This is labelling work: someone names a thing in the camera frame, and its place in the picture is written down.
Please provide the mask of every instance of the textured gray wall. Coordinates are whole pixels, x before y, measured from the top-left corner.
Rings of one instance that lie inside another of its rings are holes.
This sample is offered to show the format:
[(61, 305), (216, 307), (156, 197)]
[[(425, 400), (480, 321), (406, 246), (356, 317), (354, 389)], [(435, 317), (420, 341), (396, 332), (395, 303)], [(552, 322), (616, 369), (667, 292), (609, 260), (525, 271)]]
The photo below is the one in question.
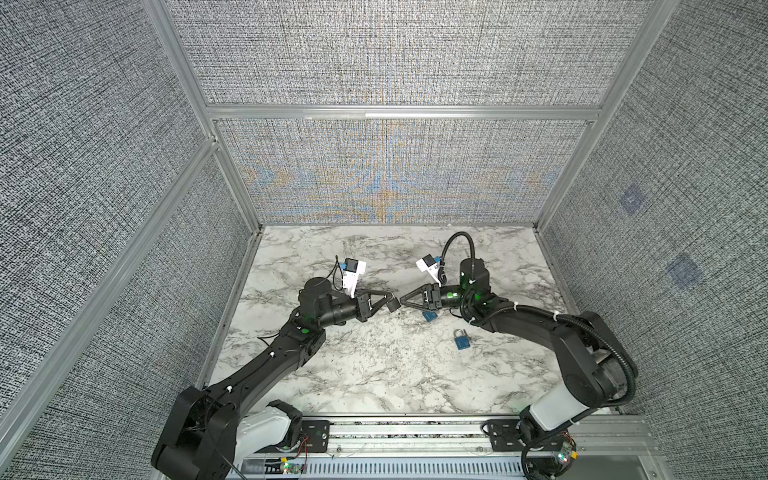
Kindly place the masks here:
[(0, 414), (203, 135), (141, 2), (3, 2)]
[(768, 3), (684, 0), (544, 239), (680, 480), (768, 468)]
[(598, 104), (652, 0), (168, 0), (212, 103)]
[(533, 223), (583, 121), (222, 120), (265, 222)]
[(3, 478), (147, 478), (194, 384), (250, 232), (208, 161)]

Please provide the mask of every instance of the white marble surface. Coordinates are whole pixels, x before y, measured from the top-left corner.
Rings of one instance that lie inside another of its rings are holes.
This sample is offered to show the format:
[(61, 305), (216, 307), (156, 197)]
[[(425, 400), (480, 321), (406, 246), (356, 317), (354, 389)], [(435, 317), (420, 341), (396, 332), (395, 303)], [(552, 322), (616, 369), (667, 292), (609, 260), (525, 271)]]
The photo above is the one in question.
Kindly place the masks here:
[[(431, 281), (415, 261), (439, 255), (458, 230), (475, 240), (478, 258), (501, 296), (564, 311), (544, 257), (524, 227), (268, 227), (224, 342), (212, 382), (245, 365), (298, 305), (306, 280), (325, 276), (334, 255), (368, 262), (362, 288), (397, 297)], [(466, 240), (451, 245), (449, 283), (468, 257)], [(459, 351), (453, 330), (463, 328), (472, 347)], [(367, 323), (326, 329), (327, 340), (304, 368), (279, 382), (254, 407), (284, 400), (304, 412), (426, 413), (518, 412), (560, 378), (554, 354), (516, 336), (489, 333), (448, 311), (427, 323), (422, 314), (382, 309)]]

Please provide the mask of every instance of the cable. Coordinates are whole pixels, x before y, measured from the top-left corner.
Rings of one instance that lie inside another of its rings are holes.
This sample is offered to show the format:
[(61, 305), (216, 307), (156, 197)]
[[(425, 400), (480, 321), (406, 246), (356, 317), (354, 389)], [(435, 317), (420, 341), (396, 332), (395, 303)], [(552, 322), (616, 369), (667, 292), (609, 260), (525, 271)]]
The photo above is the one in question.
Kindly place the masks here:
[[(216, 398), (214, 401), (212, 401), (211, 403), (209, 403), (209, 404), (208, 404), (208, 407), (206, 407), (206, 408), (205, 408), (205, 416), (203, 417), (203, 427), (204, 427), (204, 430), (205, 430), (205, 433), (204, 433), (204, 435), (208, 433), (208, 414), (210, 413), (210, 407), (211, 407), (211, 406), (212, 406), (214, 403), (218, 402), (218, 401), (221, 399), (221, 397), (223, 397), (223, 396), (224, 396), (224, 394), (225, 394), (225, 393), (229, 393), (229, 391), (228, 391), (228, 390), (224, 390), (224, 391), (221, 393), (221, 395), (219, 395), (219, 396), (218, 396), (218, 397), (217, 397), (217, 398)], [(221, 450), (219, 450), (219, 447), (218, 447), (218, 445), (216, 445), (216, 442), (212, 442), (212, 445), (214, 446), (214, 451), (215, 451), (216, 453), (218, 453), (218, 454), (219, 454), (219, 456), (220, 456), (220, 457), (221, 457), (221, 458), (222, 458), (222, 459), (223, 459), (223, 460), (224, 460), (224, 461), (227, 463), (227, 465), (229, 465), (229, 466), (230, 466), (230, 468), (231, 468), (232, 470), (234, 470), (234, 472), (235, 472), (235, 473), (237, 473), (237, 475), (238, 475), (240, 478), (242, 478), (243, 480), (248, 480), (248, 479), (245, 477), (245, 475), (243, 475), (243, 473), (242, 473), (242, 472), (241, 472), (241, 471), (240, 471), (240, 470), (239, 470), (239, 469), (238, 469), (238, 468), (237, 468), (235, 465), (233, 465), (233, 464), (232, 464), (232, 462), (230, 462), (230, 460), (229, 460), (229, 459), (228, 459), (226, 456), (224, 456), (224, 454), (223, 454), (223, 453), (221, 453)]]
[(336, 265), (334, 265), (333, 266), (333, 270), (331, 270), (331, 273), (333, 273), (333, 279), (331, 280), (331, 285), (333, 285), (333, 288), (335, 290), (341, 290), (342, 288), (344, 288), (344, 281), (342, 280), (341, 286), (336, 286), (336, 269), (337, 268), (339, 269), (339, 275), (344, 277), (344, 274), (342, 273), (342, 270), (341, 270), (341, 263), (339, 263), (339, 256), (338, 255), (336, 255)]
[(557, 435), (560, 435), (563, 432), (567, 432), (568, 428), (573, 425), (574, 423), (578, 422), (579, 420), (583, 419), (584, 417), (591, 415), (593, 412), (597, 411), (597, 409), (587, 409), (584, 410), (582, 413), (579, 413), (572, 419), (568, 420), (567, 422), (561, 423), (559, 426), (555, 427), (553, 430), (550, 430), (549, 432), (546, 432), (544, 435), (531, 440), (525, 448), (523, 448), (522, 453), (520, 454), (520, 465), (523, 468), (523, 476), (526, 478), (526, 480), (534, 480), (533, 477), (531, 477), (531, 473), (528, 470), (528, 453), (531, 451), (531, 449), (537, 445), (540, 445), (541, 443), (546, 442), (549, 439), (554, 438)]
[(240, 477), (240, 478), (242, 478), (243, 480), (248, 480), (247, 478), (245, 478), (245, 475), (243, 475), (243, 473), (242, 473), (240, 470), (238, 470), (238, 469), (237, 469), (237, 467), (236, 467), (235, 465), (232, 465), (232, 462), (230, 462), (229, 460), (227, 460), (227, 457), (225, 457), (223, 453), (219, 452), (219, 449), (218, 449), (218, 448), (216, 448), (216, 447), (214, 446), (214, 450), (216, 450), (216, 452), (219, 454), (219, 456), (220, 456), (221, 458), (223, 458), (223, 459), (224, 459), (224, 461), (227, 463), (227, 465), (229, 465), (229, 466), (230, 466), (230, 468), (232, 468), (232, 469), (234, 470), (234, 472), (235, 472), (235, 473), (237, 473), (237, 476), (239, 476), (239, 477)]
[[(442, 248), (442, 255), (440, 256), (440, 267), (437, 271), (437, 277), (438, 280), (440, 280), (440, 283), (445, 285), (448, 282), (448, 277), (445, 275), (445, 255), (448, 254), (448, 247), (451, 246), (451, 242), (455, 240), (458, 237), (465, 237), (467, 241), (469, 242), (469, 258), (475, 259), (475, 242), (472, 241), (472, 237), (469, 236), (469, 233), (466, 232), (456, 232), (453, 235), (451, 235), (451, 238), (448, 239), (447, 242), (445, 242), (445, 246)], [(475, 277), (475, 262), (472, 262), (472, 279)]]
[(276, 336), (278, 336), (278, 335), (280, 335), (280, 332), (278, 332), (278, 333), (275, 333), (274, 335), (270, 335), (270, 336), (258, 336), (258, 337), (256, 337), (256, 338), (258, 338), (259, 340), (261, 340), (262, 342), (264, 342), (264, 345), (266, 345), (266, 346), (270, 346), (270, 344), (269, 344), (269, 343), (267, 343), (267, 342), (266, 342), (266, 340), (267, 340), (267, 339), (272, 339), (272, 338), (274, 338), (274, 337), (276, 337)]

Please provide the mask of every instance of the blue lock body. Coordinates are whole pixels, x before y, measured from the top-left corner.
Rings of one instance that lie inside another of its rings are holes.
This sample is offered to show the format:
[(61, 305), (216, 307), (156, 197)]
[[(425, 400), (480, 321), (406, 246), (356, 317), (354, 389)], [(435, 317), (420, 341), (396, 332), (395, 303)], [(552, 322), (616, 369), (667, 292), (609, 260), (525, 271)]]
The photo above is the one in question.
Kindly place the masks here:
[(469, 338), (467, 337), (467, 331), (462, 329), (456, 329), (453, 331), (453, 341), (456, 342), (456, 347), (459, 350), (469, 348)]

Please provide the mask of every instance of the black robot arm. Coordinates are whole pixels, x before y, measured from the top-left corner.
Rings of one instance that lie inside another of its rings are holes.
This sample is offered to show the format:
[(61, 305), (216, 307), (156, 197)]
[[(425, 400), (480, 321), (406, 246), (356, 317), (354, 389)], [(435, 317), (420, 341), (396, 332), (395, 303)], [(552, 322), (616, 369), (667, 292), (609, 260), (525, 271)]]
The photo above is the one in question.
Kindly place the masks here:
[[(373, 296), (382, 298), (374, 302)], [(385, 305), (391, 312), (400, 307), (391, 292), (357, 290), (350, 298), (323, 278), (308, 281), (299, 302), (256, 358), (207, 389), (191, 386), (177, 397), (152, 455), (156, 469), (173, 480), (223, 478), (232, 466), (240, 420), (277, 382), (317, 353), (325, 342), (326, 327), (351, 319), (365, 322)], [(286, 403), (270, 406), (300, 423), (301, 413)], [(298, 429), (289, 435), (285, 445), (296, 441)]]
[[(431, 256), (420, 260), (421, 270), (424, 266), (427, 271), (429, 267), (438, 268), (437, 274), (432, 275), (438, 283), (422, 285), (401, 297), (400, 302), (424, 311), (458, 309), (471, 325), (489, 332), (520, 336), (554, 351), (563, 382), (523, 409), (515, 432), (486, 432), (492, 436), (494, 449), (508, 451), (516, 448), (518, 442), (524, 445), (523, 470), (526, 478), (532, 478), (525, 458), (528, 451), (566, 432), (572, 422), (600, 407), (629, 402), (635, 392), (637, 367), (598, 314), (583, 312), (573, 316), (549, 312), (494, 294), (485, 263), (475, 258), (472, 238), (466, 232), (459, 232), (451, 240), (458, 236), (466, 237), (471, 247), (470, 258), (463, 260), (459, 267), (458, 284), (445, 285), (446, 244), (439, 266)], [(546, 473), (557, 476), (563, 471)]]

